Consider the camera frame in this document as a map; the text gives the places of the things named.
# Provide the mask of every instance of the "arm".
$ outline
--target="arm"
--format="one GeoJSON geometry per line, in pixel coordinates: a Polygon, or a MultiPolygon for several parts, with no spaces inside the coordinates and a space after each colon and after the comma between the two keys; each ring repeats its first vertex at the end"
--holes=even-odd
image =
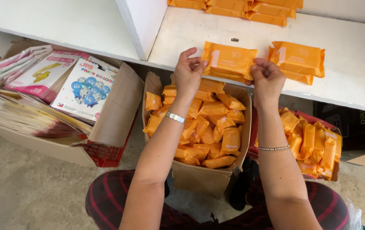
{"type": "MultiPolygon", "coordinates": [[[[278,113],[278,101],[286,77],[274,63],[255,59],[254,106],[258,111],[258,142],[262,148],[288,145],[278,113]]],[[[259,171],[267,210],[277,230],[321,230],[310,205],[307,188],[290,149],[259,150],[259,171]]]]}
{"type": "MultiPolygon", "coordinates": [[[[200,57],[188,58],[196,51],[196,48],[191,48],[182,52],[174,72],[177,96],[169,112],[182,118],[185,118],[198,91],[201,74],[207,65],[206,62],[200,63],[200,57]]],[[[159,229],[164,204],[164,183],[183,128],[183,123],[164,117],[144,147],[127,194],[121,230],[159,229]]]]}

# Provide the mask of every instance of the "gray floor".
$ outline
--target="gray floor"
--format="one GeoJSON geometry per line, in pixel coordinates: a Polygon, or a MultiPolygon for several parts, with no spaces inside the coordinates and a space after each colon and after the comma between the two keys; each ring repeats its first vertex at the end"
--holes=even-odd
{"type": "MultiPolygon", "coordinates": [[[[140,68],[140,75],[147,69],[140,68]]],[[[167,71],[156,71],[168,81],[167,71]]],[[[282,106],[312,111],[311,101],[282,96],[282,106]]],[[[133,169],[144,148],[142,119],[139,115],[117,169],[133,169]]],[[[69,230],[98,228],[84,210],[90,183],[112,169],[86,168],[21,147],[0,137],[0,229],[69,230]]],[[[365,167],[342,163],[338,182],[323,182],[349,198],[363,210],[365,224],[365,167]]],[[[165,202],[190,214],[200,222],[211,220],[210,213],[224,221],[240,215],[226,200],[184,190],[171,189],[165,202]]]]}

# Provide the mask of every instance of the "dark plaid pants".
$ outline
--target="dark plaid pants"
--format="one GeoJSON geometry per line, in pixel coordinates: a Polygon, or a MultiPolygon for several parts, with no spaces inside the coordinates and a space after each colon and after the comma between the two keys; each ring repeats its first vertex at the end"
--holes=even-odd
{"type": "MultiPolygon", "coordinates": [[[[86,212],[99,229],[119,228],[133,175],[134,170],[110,171],[100,175],[90,185],[86,196],[86,212]]],[[[345,229],[349,216],[343,199],[320,183],[306,181],[306,185],[309,201],[323,230],[345,229]]],[[[189,215],[164,203],[160,229],[273,230],[260,178],[252,183],[246,199],[252,206],[250,210],[219,224],[212,221],[198,223],[189,215]]]]}

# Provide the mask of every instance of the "woman's left hand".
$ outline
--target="woman's left hand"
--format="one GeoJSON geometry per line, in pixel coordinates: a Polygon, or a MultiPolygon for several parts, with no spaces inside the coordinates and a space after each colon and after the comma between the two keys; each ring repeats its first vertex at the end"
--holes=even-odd
{"type": "Polygon", "coordinates": [[[197,48],[191,48],[181,53],[174,77],[177,85],[177,97],[186,100],[194,99],[201,83],[201,75],[208,62],[201,62],[201,57],[188,58],[195,54],[197,48]]]}

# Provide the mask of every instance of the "cardboard box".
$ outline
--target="cardboard box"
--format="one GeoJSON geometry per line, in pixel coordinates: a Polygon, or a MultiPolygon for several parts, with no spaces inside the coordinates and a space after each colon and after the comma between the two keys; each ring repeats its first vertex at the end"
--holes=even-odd
{"type": "MultiPolygon", "coordinates": [[[[241,146],[239,149],[240,155],[230,167],[221,170],[212,170],[200,166],[186,165],[178,161],[173,161],[171,169],[173,170],[172,175],[174,178],[174,188],[176,189],[197,191],[212,196],[216,199],[220,199],[223,196],[226,187],[228,186],[232,172],[234,170],[242,171],[242,163],[249,147],[249,138],[251,133],[251,98],[248,92],[240,86],[226,84],[224,90],[226,93],[237,97],[238,100],[246,106],[246,110],[243,111],[246,121],[242,124],[241,146]]],[[[142,108],[144,127],[147,125],[150,118],[150,113],[152,112],[145,110],[146,91],[157,95],[162,94],[163,86],[161,85],[159,76],[149,72],[145,81],[142,108]]],[[[147,143],[150,139],[150,135],[145,133],[144,137],[147,143]]]]}
{"type": "Polygon", "coordinates": [[[340,129],[343,136],[341,161],[365,166],[365,111],[313,102],[313,114],[340,129]]]}
{"type": "MultiPolygon", "coordinates": [[[[308,123],[310,124],[314,124],[317,121],[320,121],[320,123],[325,127],[325,128],[330,128],[334,133],[337,133],[339,135],[341,135],[340,130],[335,127],[334,125],[323,121],[319,118],[316,118],[310,114],[301,112],[301,111],[292,111],[290,110],[290,112],[292,112],[295,116],[299,117],[299,115],[302,115],[302,117],[304,117],[308,123]]],[[[251,138],[250,138],[250,143],[249,143],[249,149],[247,152],[247,157],[253,159],[253,160],[258,160],[258,153],[259,153],[259,149],[255,146],[256,143],[256,137],[258,136],[258,112],[255,108],[252,109],[252,130],[251,130],[251,138]]],[[[334,169],[333,169],[333,177],[331,179],[331,181],[337,181],[338,180],[338,170],[339,170],[339,165],[336,162],[334,164],[334,169]]],[[[314,178],[311,177],[309,175],[303,175],[303,177],[305,179],[323,179],[322,177],[318,177],[318,178],[314,178]]]]}
{"type": "MultiPolygon", "coordinates": [[[[9,58],[32,46],[45,44],[36,40],[12,42],[10,49],[3,58],[9,58]]],[[[78,51],[53,44],[52,47],[55,50],[78,51]]],[[[99,119],[87,139],[82,139],[78,136],[70,138],[40,138],[18,134],[1,126],[0,135],[26,148],[87,167],[96,167],[96,164],[80,144],[95,142],[113,147],[124,147],[141,101],[144,82],[126,63],[100,55],[93,56],[110,65],[119,67],[119,72],[111,89],[112,92],[108,94],[99,119]]]]}

